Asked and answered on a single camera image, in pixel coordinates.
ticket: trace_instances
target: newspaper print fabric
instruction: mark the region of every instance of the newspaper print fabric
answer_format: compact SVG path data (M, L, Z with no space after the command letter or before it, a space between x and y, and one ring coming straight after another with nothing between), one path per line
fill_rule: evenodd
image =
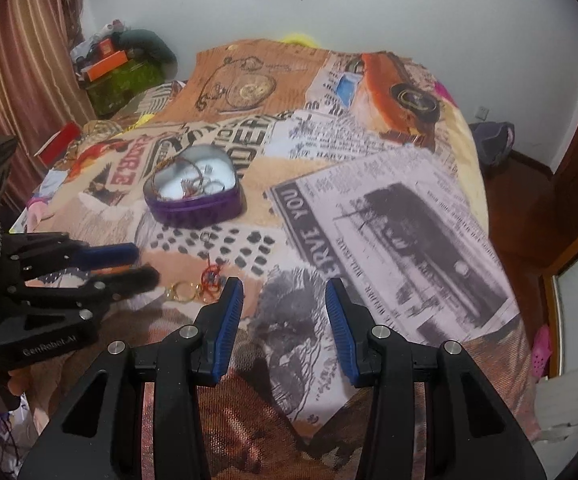
M182 230L151 216L145 179L192 144L213 144L231 157L246 202L238 218ZM331 183L340 171L331 189L315 184ZM245 289L229 372L198 393L214 478L355 476L371 395L354 390L339 369L323 293L336 275L411 340L466 341L535 434L530 349L482 228L486 203L468 126L440 83L411 60L266 40L211 49L152 121L88 148L69 172L39 229L92 245L134 242L161 280L156 290L114 304L95 345L32 367L29 402L39 429L109 342L156 342L194 319L202 299L179 304L163 292L176 282L191 289L209 256ZM381 210L383 190L387 202L405 207ZM299 202L304 213L295 209ZM420 244L411 241L418 231ZM362 244L376 250L363 252ZM416 402L421 478L421 395ZM152 403L147 387L144 479L153 478Z

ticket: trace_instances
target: wall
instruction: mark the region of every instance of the wall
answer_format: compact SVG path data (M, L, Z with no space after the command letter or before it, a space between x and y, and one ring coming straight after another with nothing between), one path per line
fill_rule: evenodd
M179 78L195 53L239 38L304 32L326 48L392 50L426 65L467 118L516 124L516 149L549 165L578 110L575 0L88 0L85 33L114 18L156 32Z

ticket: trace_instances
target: wall socket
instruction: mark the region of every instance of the wall socket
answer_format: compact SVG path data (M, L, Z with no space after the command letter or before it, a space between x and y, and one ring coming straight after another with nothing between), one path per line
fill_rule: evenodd
M479 121L486 121L488 117L489 109L483 106L479 106L478 110L476 110L476 119Z

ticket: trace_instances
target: metal screw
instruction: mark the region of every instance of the metal screw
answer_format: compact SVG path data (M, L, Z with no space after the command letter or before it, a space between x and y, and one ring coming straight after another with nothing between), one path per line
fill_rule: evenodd
M123 343L122 341L114 341L112 343L109 343L109 346L107 347L107 352L109 352L112 355L118 355L120 354L120 352L125 350L125 343Z
M391 330L388 326L376 325L371 329L371 333L378 339L386 339L391 335Z
M178 333L180 334L180 337L191 339L198 335L198 329L193 325L185 325Z
M451 355L458 355L462 352L462 346L457 341L447 341L444 344L444 350Z

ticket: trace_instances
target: wooden floor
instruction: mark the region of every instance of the wooden floor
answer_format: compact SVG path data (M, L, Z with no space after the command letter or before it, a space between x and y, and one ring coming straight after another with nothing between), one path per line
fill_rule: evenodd
M556 224L549 178L513 158L485 176L489 235L511 282L530 344L546 323L541 271L572 240Z

